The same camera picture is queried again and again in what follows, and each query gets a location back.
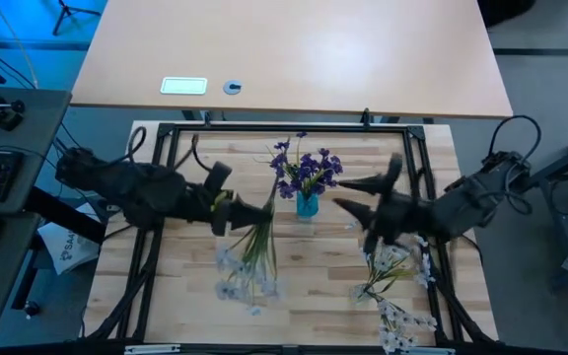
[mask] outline white flower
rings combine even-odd
[[[382,272],[389,271],[391,267],[391,263],[387,258],[384,258],[383,255],[377,255],[376,259],[374,260],[374,268],[380,270]]]
[[[220,280],[216,283],[215,288],[216,288],[216,296],[218,297],[219,300],[223,301],[227,300],[228,298],[231,299],[230,292],[231,290],[234,289],[234,284],[232,284],[231,282]]]
[[[427,241],[425,241],[424,238],[422,238],[422,237],[420,237],[420,236],[418,236],[418,235],[413,236],[413,238],[415,238],[415,240],[418,241],[418,244],[419,244],[419,245],[421,245],[421,246],[423,246],[423,247],[428,247],[428,246],[429,246],[429,243],[428,243]]]
[[[253,306],[251,308],[248,309],[248,312],[252,315],[252,316],[259,316],[262,313],[262,310],[260,309],[260,307],[256,307]]]
[[[225,270],[225,264],[231,260],[231,253],[227,247],[216,246],[216,268],[218,272]]]
[[[245,279],[249,277],[249,266],[239,260],[229,260],[229,264],[232,270],[236,273],[236,276]]]
[[[275,282],[275,280],[263,282],[260,286],[260,291],[262,292],[262,295],[266,297],[278,297],[277,283]]]
[[[426,288],[426,289],[429,288],[429,279],[426,277],[425,274],[417,273],[417,274],[413,275],[413,280],[415,282],[417,282],[418,284],[424,286],[424,288]]]
[[[391,302],[385,299],[378,302],[376,304],[376,307],[379,309],[379,313],[381,315],[386,315],[388,312],[390,312],[393,309],[393,307],[391,306]]]
[[[395,319],[395,322],[405,326],[414,325],[413,316],[407,312],[400,313],[400,315]]]
[[[400,350],[406,350],[409,347],[409,340],[405,337],[400,337],[395,342],[395,347]]]
[[[426,319],[426,328],[428,328],[430,331],[435,331],[435,329],[437,329],[438,326],[438,322],[435,320],[435,318],[429,316]]]
[[[390,254],[390,257],[393,257],[395,260],[402,260],[409,256],[408,251],[397,246],[389,246],[388,252]]]
[[[380,335],[381,346],[383,346],[383,350],[385,350],[385,353],[387,355],[392,354],[397,348],[397,338],[395,334],[391,332],[381,332]]]
[[[402,316],[402,311],[394,306],[390,306],[390,308],[385,312],[385,316],[387,316],[388,320],[398,321]]]

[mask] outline blue vase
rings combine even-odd
[[[309,198],[304,198],[302,192],[297,192],[297,215],[303,218],[311,218],[320,211],[320,197],[313,193]]]

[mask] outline sticker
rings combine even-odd
[[[203,95],[207,91],[205,78],[166,77],[162,82],[162,94]]]

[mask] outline gray floor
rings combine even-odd
[[[16,3],[0,2],[4,8],[6,3],[11,7],[10,4]],[[97,23],[97,19],[83,15],[76,23],[64,27],[63,35],[54,39],[50,32],[57,13],[55,1],[24,3],[35,3],[40,19],[35,23],[40,25],[30,26],[23,16],[16,17],[13,26],[23,40],[89,41]],[[72,0],[71,3],[96,9],[104,5],[101,0],[75,3]],[[0,24],[0,39],[7,37],[7,30]],[[528,14],[491,29],[490,37],[494,47],[568,48],[568,0],[538,0]],[[24,73],[28,72],[17,50],[0,50],[0,55]],[[80,51],[31,51],[41,86],[50,89],[71,89],[84,55]],[[531,158],[533,166],[539,169],[562,155],[568,146],[568,57],[499,56],[497,60],[515,113],[530,115],[542,126],[542,143]],[[268,120],[358,119],[242,112],[227,116],[229,119]],[[123,152],[134,119],[180,119],[180,113],[71,108],[65,123],[81,144],[93,148],[102,157],[114,157]],[[452,127],[461,170],[469,174],[478,169],[497,122],[470,119],[436,119],[436,122]],[[529,131],[524,122],[511,124],[502,130],[498,147],[525,151],[533,141],[533,133]],[[50,167],[43,169],[37,184],[50,192],[56,192],[59,187]],[[563,189],[561,194],[562,203],[568,203],[568,189]],[[65,196],[76,194],[67,191]],[[549,289],[549,279],[559,269],[563,255],[553,236],[542,197],[531,191],[528,199],[535,210],[530,217],[520,216],[502,205],[493,223],[477,231],[494,317],[500,338],[505,342],[568,350],[568,290],[553,293]],[[0,346],[74,338],[89,293],[93,266],[86,265],[60,277],[42,272],[33,288],[33,298],[39,300],[44,313],[27,321],[18,312],[6,311],[0,322]]]

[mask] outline wooden tabletop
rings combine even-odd
[[[162,95],[164,77],[208,80]],[[237,95],[223,92],[229,80]],[[73,106],[505,117],[475,0],[111,0]]]
[[[136,121],[148,132],[159,122]],[[460,176],[449,126],[425,126],[432,169],[438,193]],[[179,156],[190,144],[191,132],[179,138]],[[136,160],[150,162],[155,134],[148,134]],[[251,204],[262,205],[272,184],[273,171],[260,161],[269,159],[265,146],[283,140],[286,133],[206,132],[201,133],[199,156],[204,164],[222,161],[234,169],[225,186]],[[341,158],[342,178],[359,178],[384,172],[391,153],[403,153],[397,134],[312,133],[301,152],[328,148]],[[205,172],[190,159],[180,172],[188,180],[202,181]],[[406,172],[396,188],[407,191]],[[376,198],[342,187],[329,189],[319,200],[319,214],[312,222],[300,221],[295,200],[276,197],[274,237],[278,275],[285,281],[285,297],[262,305],[261,316],[251,316],[246,306],[219,301],[215,283],[223,276],[216,270],[217,243],[236,241],[244,230],[227,237],[213,237],[210,227],[167,219],[157,268],[157,277],[146,331],[148,342],[244,343],[244,344],[331,344],[377,345],[379,316],[374,302],[355,306],[349,298],[353,285],[367,280],[367,267],[359,253],[363,234],[346,227],[353,218],[338,208],[333,197],[352,198],[376,205]],[[125,226],[115,216],[107,232]],[[115,306],[126,284],[135,231],[129,230],[105,242],[87,310],[87,330],[96,329]],[[490,336],[497,332],[477,252],[463,241],[452,252],[459,299],[475,321]],[[426,291],[411,279],[398,280],[387,297],[418,315],[430,314]],[[131,314],[129,334],[134,330],[139,299]],[[448,313],[441,302],[446,331]],[[432,334],[418,334],[423,344],[433,344]]]

